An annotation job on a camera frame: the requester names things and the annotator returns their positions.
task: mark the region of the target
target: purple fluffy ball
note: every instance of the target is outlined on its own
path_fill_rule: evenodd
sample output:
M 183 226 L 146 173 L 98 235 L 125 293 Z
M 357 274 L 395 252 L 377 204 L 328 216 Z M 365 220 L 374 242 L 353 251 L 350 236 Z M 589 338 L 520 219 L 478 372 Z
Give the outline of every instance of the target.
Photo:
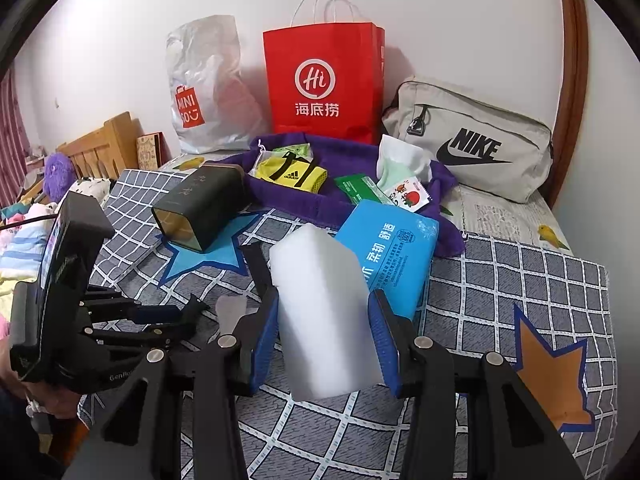
M 47 157 L 42 189 L 52 202 L 60 202 L 76 179 L 76 168 L 68 156 L 56 152 Z

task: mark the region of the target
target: yellow cloth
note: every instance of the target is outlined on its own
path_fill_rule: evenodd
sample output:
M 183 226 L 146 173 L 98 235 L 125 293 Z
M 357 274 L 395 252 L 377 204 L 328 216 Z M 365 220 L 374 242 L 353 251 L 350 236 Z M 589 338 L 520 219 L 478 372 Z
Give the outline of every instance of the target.
M 14 288 L 18 282 L 35 282 L 35 278 L 28 277 L 21 280 L 0 278 L 0 314 L 7 321 L 11 321 L 11 306 L 14 302 Z
M 258 164 L 258 167 L 255 168 L 255 176 L 256 178 L 261 178 L 267 182 L 301 189 L 302 191 L 308 191 L 309 193 L 317 193 L 326 180 L 326 170 L 324 168 L 320 168 L 320 166 L 316 166 L 304 182 L 299 187 L 296 187 L 298 181 L 309 168 L 309 163 L 304 160 L 294 160 L 281 176 L 273 180 L 271 175 L 278 171 L 285 163 L 286 160 L 284 158 L 277 156 L 268 158 Z

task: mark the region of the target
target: green packet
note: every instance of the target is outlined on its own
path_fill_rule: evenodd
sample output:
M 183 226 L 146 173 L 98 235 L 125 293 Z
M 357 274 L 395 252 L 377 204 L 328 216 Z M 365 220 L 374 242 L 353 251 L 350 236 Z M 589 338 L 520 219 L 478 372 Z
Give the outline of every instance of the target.
M 281 148 L 273 148 L 271 150 L 274 153 L 295 153 L 297 156 L 301 156 L 303 158 L 308 158 L 311 160 L 313 158 L 313 153 L 311 152 L 311 144 L 292 144 L 290 146 L 283 146 Z
M 383 204 L 394 203 L 380 190 L 378 186 L 364 173 L 355 175 L 338 176 L 334 178 L 335 185 L 347 194 L 353 205 L 358 205 L 362 200 L 373 200 Z

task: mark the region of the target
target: yellow adidas pouch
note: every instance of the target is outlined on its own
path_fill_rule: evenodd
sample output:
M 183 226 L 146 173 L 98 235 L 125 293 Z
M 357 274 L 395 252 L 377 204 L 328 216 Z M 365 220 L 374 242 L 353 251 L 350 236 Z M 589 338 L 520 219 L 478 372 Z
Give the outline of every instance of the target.
M 255 168 L 256 178 L 309 193 L 317 193 L 326 176 L 326 170 L 315 159 L 309 162 L 294 153 L 268 158 Z

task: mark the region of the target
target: nike bag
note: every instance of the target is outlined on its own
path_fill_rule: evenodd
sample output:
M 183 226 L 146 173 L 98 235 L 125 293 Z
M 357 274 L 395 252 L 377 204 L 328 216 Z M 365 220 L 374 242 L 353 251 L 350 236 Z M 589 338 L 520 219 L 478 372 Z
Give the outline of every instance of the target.
M 451 84 L 405 80 L 382 120 L 390 135 L 422 148 L 460 183 L 514 202 L 526 202 L 551 168 L 547 126 Z
M 273 131 L 377 144 L 384 29 L 337 23 L 335 3 L 333 23 L 292 24 L 263 35 Z
M 266 133 L 262 111 L 240 79 L 233 16 L 186 23 L 166 40 L 172 121 L 183 153 L 247 150 Z

